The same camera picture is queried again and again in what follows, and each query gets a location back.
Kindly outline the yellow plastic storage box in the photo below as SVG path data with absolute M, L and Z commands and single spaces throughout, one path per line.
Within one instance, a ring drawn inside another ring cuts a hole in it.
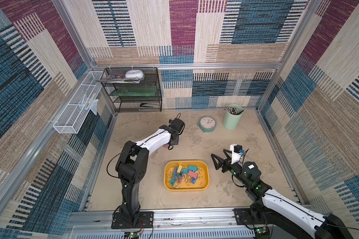
M 188 174 L 181 174 L 177 176 L 178 178 L 183 177 L 183 182 L 180 184 L 179 189 L 171 189 L 170 180 L 173 177 L 174 168 L 182 165 L 183 168 L 188 168 L 189 165 L 193 165 L 197 167 L 197 171 L 195 172 L 198 175 L 197 182 L 192 184 L 190 181 L 193 179 Z M 167 178 L 168 170 L 172 170 L 172 175 L 170 179 Z M 170 191 L 201 191 L 205 190 L 209 186 L 209 174 L 207 165 L 200 160 L 182 160 L 182 161 L 171 161 L 167 163 L 164 170 L 164 185 Z

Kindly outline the teal binder clip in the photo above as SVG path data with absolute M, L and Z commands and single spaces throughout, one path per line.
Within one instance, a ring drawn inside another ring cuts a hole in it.
M 176 183 L 176 181 L 177 181 L 177 177 L 176 176 L 172 177 L 170 180 L 170 185 L 173 186 Z
M 188 168 L 183 168 L 183 169 L 181 170 L 181 174 L 188 174 L 188 172 L 189 172 L 189 169 L 188 169 Z
M 197 171 L 197 167 L 196 167 L 196 166 L 193 166 L 193 165 L 189 165 L 189 166 L 188 166 L 188 169 L 191 170 L 191 171 L 194 171 L 194 172 Z

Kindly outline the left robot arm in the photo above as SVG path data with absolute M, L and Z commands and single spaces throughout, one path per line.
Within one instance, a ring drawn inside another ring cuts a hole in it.
M 146 139 L 124 144 L 115 166 L 116 178 L 122 183 L 122 203 L 112 214 L 112 229 L 142 230 L 153 227 L 154 212 L 141 211 L 139 184 L 147 172 L 149 156 L 164 145 L 170 149 L 177 145 L 184 128 L 185 123 L 178 114 L 169 120 L 168 125 L 162 125 Z

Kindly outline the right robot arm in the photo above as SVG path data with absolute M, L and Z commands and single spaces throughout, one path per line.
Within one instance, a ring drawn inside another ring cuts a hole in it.
M 253 201 L 249 216 L 256 223 L 263 218 L 297 239 L 351 239 L 353 236 L 343 221 L 330 214 L 324 216 L 309 210 L 302 205 L 281 195 L 270 185 L 261 180 L 261 171 L 255 162 L 246 161 L 240 164 L 233 161 L 241 153 L 224 150 L 226 158 L 211 155 L 216 170 L 231 173 L 247 196 Z

